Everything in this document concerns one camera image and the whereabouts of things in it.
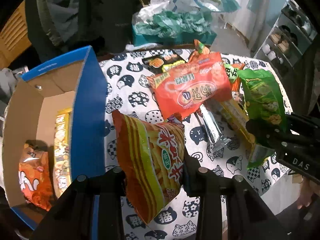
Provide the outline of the person right hand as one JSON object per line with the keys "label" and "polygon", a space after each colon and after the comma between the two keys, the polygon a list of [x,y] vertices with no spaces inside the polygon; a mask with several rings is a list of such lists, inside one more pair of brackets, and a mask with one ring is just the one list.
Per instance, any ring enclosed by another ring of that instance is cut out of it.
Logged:
{"label": "person right hand", "polygon": [[308,207],[312,202],[312,196],[316,194],[319,196],[320,186],[314,181],[307,178],[303,179],[300,187],[300,195],[297,199],[297,208]]}

